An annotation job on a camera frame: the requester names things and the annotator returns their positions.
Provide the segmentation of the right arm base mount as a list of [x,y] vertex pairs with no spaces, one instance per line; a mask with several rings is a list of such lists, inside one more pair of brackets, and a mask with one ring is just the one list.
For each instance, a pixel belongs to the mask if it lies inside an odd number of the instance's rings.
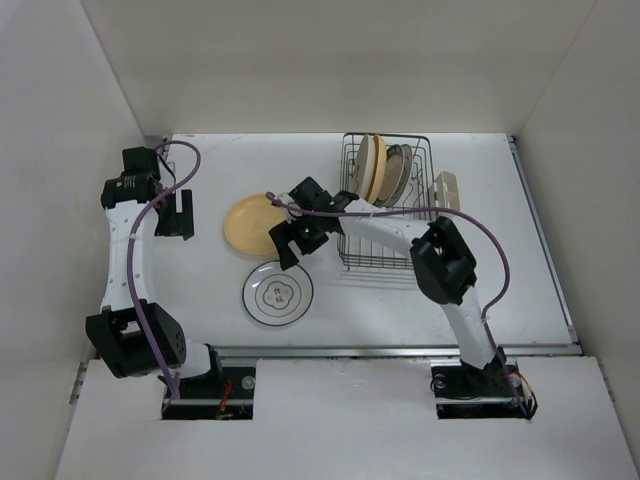
[[431,364],[430,389],[440,420],[531,420],[538,401],[516,361],[498,361],[478,370],[458,360]]

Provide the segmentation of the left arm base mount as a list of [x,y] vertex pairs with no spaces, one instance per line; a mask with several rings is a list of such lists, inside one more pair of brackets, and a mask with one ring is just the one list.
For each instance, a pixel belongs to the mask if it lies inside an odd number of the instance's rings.
[[221,372],[182,379],[180,398],[170,400],[165,390],[163,420],[251,420],[257,383],[257,363],[224,359]]

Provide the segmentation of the yellow plate with drawing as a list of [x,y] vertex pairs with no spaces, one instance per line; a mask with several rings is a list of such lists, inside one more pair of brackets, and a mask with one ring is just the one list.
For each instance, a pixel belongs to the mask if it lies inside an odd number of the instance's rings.
[[272,255],[277,250],[269,231],[286,219],[285,212],[273,206],[264,194],[251,195],[231,207],[223,232],[229,245],[242,254]]

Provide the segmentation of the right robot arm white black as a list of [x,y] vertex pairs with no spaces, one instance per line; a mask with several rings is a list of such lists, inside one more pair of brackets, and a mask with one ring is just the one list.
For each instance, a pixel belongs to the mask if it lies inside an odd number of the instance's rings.
[[509,385],[503,350],[488,325],[488,309],[476,293],[477,260],[452,218],[455,211],[436,208],[431,222],[415,220],[411,210],[376,207],[355,193],[332,195],[307,177],[290,192],[267,199],[286,213],[269,235],[287,270],[300,255],[323,246],[330,234],[379,244],[409,259],[420,292],[441,306],[460,351],[455,372],[469,397],[498,395]]

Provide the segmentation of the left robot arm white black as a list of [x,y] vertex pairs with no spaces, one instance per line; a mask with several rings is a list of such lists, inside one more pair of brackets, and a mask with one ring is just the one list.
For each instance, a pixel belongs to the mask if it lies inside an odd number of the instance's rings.
[[168,165],[159,147],[125,149],[122,157],[123,171],[105,182],[100,197],[109,227],[108,277],[86,334],[117,378],[160,372],[174,395],[192,387],[213,396],[224,382],[217,352],[186,339],[154,288],[155,239],[194,236],[192,193],[184,180],[163,185]]

